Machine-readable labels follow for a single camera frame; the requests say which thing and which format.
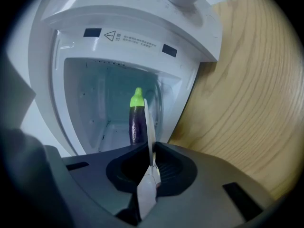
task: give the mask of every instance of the black rectangle label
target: black rectangle label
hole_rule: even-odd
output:
[[[177,49],[174,49],[166,44],[163,44],[162,52],[164,52],[172,57],[176,57]]]
[[[84,37],[99,37],[101,28],[87,28],[84,33]]]
[[[225,184],[223,188],[246,221],[250,221],[263,212],[236,182]]]

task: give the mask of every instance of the eggplant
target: eggplant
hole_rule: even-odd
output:
[[[143,90],[141,88],[136,88],[135,94],[130,100],[129,137],[131,145],[146,142],[148,139]]]

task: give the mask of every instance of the wood grain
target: wood grain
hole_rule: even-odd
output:
[[[224,26],[220,59],[200,66],[169,143],[225,159],[279,198],[302,170],[302,45],[273,0],[214,10]]]

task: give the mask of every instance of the caution triangle symbol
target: caution triangle symbol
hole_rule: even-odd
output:
[[[116,33],[116,30],[106,33],[104,36],[107,37],[110,41],[113,41],[115,33]]]

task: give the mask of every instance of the warning label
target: warning label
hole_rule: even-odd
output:
[[[113,45],[126,45],[128,48],[136,48],[147,52],[159,53],[162,43],[143,35],[114,28],[103,28],[104,36],[101,41]]]
[[[116,30],[106,33],[104,36],[107,37],[110,41],[114,40],[114,36],[115,36]]]

